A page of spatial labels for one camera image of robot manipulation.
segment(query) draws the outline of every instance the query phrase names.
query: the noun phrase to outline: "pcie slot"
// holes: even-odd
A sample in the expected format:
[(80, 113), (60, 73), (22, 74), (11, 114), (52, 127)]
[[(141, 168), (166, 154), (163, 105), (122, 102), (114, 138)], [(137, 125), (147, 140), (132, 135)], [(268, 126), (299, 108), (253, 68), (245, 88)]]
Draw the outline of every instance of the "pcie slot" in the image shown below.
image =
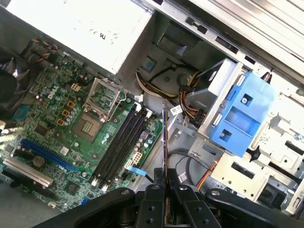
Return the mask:
[(117, 171), (123, 167), (123, 162), (125, 161), (126, 156), (128, 155), (128, 152), (130, 151), (131, 147), (134, 146), (139, 139), (142, 131), (143, 126), (145, 124), (145, 117), (141, 116), (138, 123), (135, 125), (135, 127), (132, 129), (132, 133), (128, 134), (126, 139), (124, 140), (123, 144), (119, 148), (119, 154), (121, 154), (118, 159), (115, 160), (115, 162), (109, 166), (109, 169), (107, 170), (106, 175), (104, 176), (104, 180), (111, 180), (115, 177)]
[(50, 162), (52, 162), (54, 164), (60, 165), (61, 167), (65, 168), (67, 170), (73, 171), (73, 172), (78, 171), (78, 168), (73, 167), (72, 165), (67, 163), (65, 160), (52, 154), (52, 152), (42, 148), (41, 146), (34, 144), (33, 142), (30, 142), (27, 139), (22, 139), (20, 144), (28, 149), (31, 149), (33, 151), (33, 153), (44, 157), (45, 159), (49, 160)]
[(135, 145), (136, 140), (134, 139), (138, 139), (141, 134), (144, 123), (145, 117), (143, 115), (139, 116), (134, 123), (130, 123), (131, 130), (126, 132), (126, 134), (122, 137), (121, 141), (117, 145), (116, 149), (114, 151), (111, 151), (111, 153), (114, 153), (116, 157), (112, 160), (107, 161), (103, 172), (100, 174), (101, 180), (111, 180), (119, 168), (123, 166), (123, 162), (128, 155), (131, 146)]
[(3, 169), (2, 174), (45, 197), (56, 199), (56, 195), (49, 189), (45, 188), (44, 186), (41, 186), (40, 184), (34, 184), (30, 178), (22, 176), (21, 174), (11, 169)]
[(125, 132), (127, 131), (129, 123), (136, 117), (135, 113), (136, 113), (136, 110), (133, 107), (131, 109), (131, 111), (128, 113), (128, 115), (126, 116), (122, 126), (119, 128), (117, 134), (113, 138), (109, 147), (107, 148), (107, 150), (106, 150), (104, 156), (102, 157), (101, 161), (99, 162), (98, 166), (94, 170), (94, 173), (93, 173), (94, 177), (99, 178), (99, 174), (100, 174), (101, 170), (103, 170), (104, 165), (106, 164), (107, 160), (111, 159), (114, 156), (114, 154), (112, 154), (111, 151), (113, 151), (113, 149), (118, 145), (122, 135), (125, 134)]
[(4, 159), (3, 164), (10, 167), (12, 170), (15, 170), (32, 180), (36, 181), (37, 183), (40, 183), (41, 185), (45, 187), (49, 187), (53, 183), (53, 179), (42, 174), (41, 172), (33, 169), (32, 167), (20, 162), (19, 160), (8, 157)]

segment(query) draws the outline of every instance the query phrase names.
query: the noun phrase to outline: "black ram slot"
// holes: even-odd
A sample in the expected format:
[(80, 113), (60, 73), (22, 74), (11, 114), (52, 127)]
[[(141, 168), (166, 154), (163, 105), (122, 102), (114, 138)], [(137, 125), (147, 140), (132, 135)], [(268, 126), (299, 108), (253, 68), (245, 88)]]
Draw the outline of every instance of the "black ram slot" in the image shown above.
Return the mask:
[(116, 165), (118, 163), (118, 161), (121, 158), (124, 158), (128, 151), (126, 150), (127, 148), (124, 148), (123, 146), (128, 143), (128, 141), (130, 140), (130, 138), (132, 137), (132, 135), (134, 134), (134, 130), (136, 129), (136, 127), (140, 124), (140, 122), (142, 121), (142, 119), (144, 119), (143, 116), (141, 115), (136, 115), (136, 118), (133, 119), (130, 123), (129, 123), (129, 127), (128, 127), (128, 131), (125, 132), (125, 135), (123, 135), (121, 137), (121, 140), (119, 141), (119, 143), (117, 144), (117, 146), (115, 147), (115, 150), (110, 151), (109, 153), (111, 153), (113, 156), (111, 159), (108, 159), (106, 161), (106, 164), (102, 170), (102, 172), (99, 173), (99, 177), (101, 180), (103, 181), (107, 181), (108, 176), (112, 173), (115, 172), (116, 170)]
[(10, 169), (5, 169), (2, 171), (2, 174), (11, 178), (18, 184), (22, 184), (23, 186), (28, 187), (29, 189), (52, 199), (57, 199), (56, 195), (48, 189), (44, 189), (40, 184), (33, 184), (33, 180), (13, 171)]
[(135, 115), (135, 109), (133, 108), (127, 117), (125, 118), (122, 126), (119, 128), (117, 134), (115, 135), (114, 139), (110, 143), (108, 149), (106, 150), (104, 156), (102, 157), (101, 161), (99, 162), (98, 166), (94, 170), (93, 176), (98, 177), (98, 174), (101, 172), (101, 170), (104, 168), (104, 165), (107, 163), (107, 160), (114, 156), (114, 154), (111, 153), (112, 150), (115, 149), (115, 147), (118, 145), (119, 141), (121, 140), (122, 135), (125, 134), (127, 131), (127, 128), (129, 127), (129, 122), (132, 121), (136, 117)]
[(109, 164), (108, 169), (105, 169), (106, 172), (101, 174), (102, 180), (111, 180), (115, 177), (117, 171), (123, 166), (123, 162), (125, 161), (131, 147), (135, 145), (137, 139), (140, 137), (144, 124), (145, 119), (142, 117), (138, 123), (134, 125), (135, 127), (132, 129), (132, 133), (128, 135), (128, 137), (119, 147), (119, 150), (117, 151), (118, 157), (115, 159), (115, 161), (113, 161), (112, 164)]

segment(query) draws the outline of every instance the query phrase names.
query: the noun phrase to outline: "wire bundle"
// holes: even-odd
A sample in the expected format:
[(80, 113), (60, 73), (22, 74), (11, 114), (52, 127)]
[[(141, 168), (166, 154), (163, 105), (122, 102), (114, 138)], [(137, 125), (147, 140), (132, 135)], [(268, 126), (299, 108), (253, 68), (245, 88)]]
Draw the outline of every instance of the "wire bundle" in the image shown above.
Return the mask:
[[(196, 115), (199, 113), (199, 110), (197, 108), (190, 107), (186, 104), (186, 94), (190, 92), (193, 88), (195, 88), (199, 81), (199, 75), (200, 71), (197, 71), (194, 75), (192, 75), (191, 79), (187, 83), (186, 87), (181, 87), (179, 91), (179, 100), (180, 105), (183, 110), (183, 112), (188, 116), (189, 119), (193, 120), (195, 119)], [(200, 119), (205, 118), (206, 115), (202, 114), (202, 116), (199, 117)]]
[(135, 72), (135, 75), (139, 86), (143, 90), (142, 94), (146, 92), (153, 96), (168, 99), (169, 102), (174, 106), (178, 105), (177, 101), (175, 101), (175, 99), (178, 98), (178, 95), (173, 95), (162, 91), (159, 87), (157, 87), (155, 84), (150, 82), (150, 80), (148, 81), (147, 79), (143, 78), (139, 72)]
[(49, 51), (42, 55), (41, 58), (39, 58), (36, 63), (42, 62), (44, 59), (47, 59), (51, 53), (55, 53), (57, 50), (59, 50), (59, 47), (56, 44), (51, 44), (47, 41), (40, 41), (39, 39), (33, 39), (32, 40), (35, 43), (42, 43), (43, 45), (47, 46)]
[(200, 181), (196, 185), (196, 187), (198, 188), (198, 190), (200, 190), (201, 186), (203, 185), (203, 183), (205, 182), (205, 180), (207, 179), (207, 177), (209, 176), (209, 174), (214, 170), (214, 168), (216, 167), (216, 165), (218, 164), (218, 162), (219, 162), (219, 159), (217, 159), (216, 161), (214, 161), (214, 163), (210, 166), (210, 168), (207, 169), (207, 171), (201, 177)]

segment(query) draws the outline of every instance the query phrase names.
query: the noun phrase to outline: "blue pcie slot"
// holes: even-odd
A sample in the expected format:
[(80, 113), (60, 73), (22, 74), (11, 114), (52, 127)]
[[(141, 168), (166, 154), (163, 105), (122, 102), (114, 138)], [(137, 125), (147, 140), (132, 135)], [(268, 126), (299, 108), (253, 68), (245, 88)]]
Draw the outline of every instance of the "blue pcie slot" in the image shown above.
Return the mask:
[(89, 198), (84, 197), (84, 199), (82, 200), (82, 202), (80, 203), (80, 205), (85, 205), (88, 201), (89, 201)]
[(57, 157), (56, 155), (53, 155), (52, 152), (47, 151), (46, 149), (30, 142), (27, 139), (22, 139), (20, 144), (28, 149), (31, 149), (34, 153), (44, 157), (45, 159), (51, 161), (54, 164), (60, 165), (61, 167), (76, 172), (78, 171), (78, 168), (73, 167), (69, 163), (67, 163), (65, 160)]

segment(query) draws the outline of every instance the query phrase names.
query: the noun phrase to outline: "pci slot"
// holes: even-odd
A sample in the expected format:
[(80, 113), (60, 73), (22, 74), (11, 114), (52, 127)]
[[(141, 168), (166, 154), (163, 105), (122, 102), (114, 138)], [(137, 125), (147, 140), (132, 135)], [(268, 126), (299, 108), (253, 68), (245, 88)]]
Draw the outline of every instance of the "pci slot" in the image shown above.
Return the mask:
[(15, 158), (8, 157), (4, 159), (3, 164), (10, 167), (12, 170), (15, 170), (27, 176), (28, 178), (31, 178), (32, 180), (45, 187), (49, 187), (54, 181), (52, 178), (42, 174), (41, 172), (33, 169), (32, 167), (20, 162)]
[(34, 184), (30, 178), (27, 178), (11, 169), (3, 169), (2, 174), (47, 198), (57, 199), (56, 195), (49, 189), (41, 186), (40, 184)]

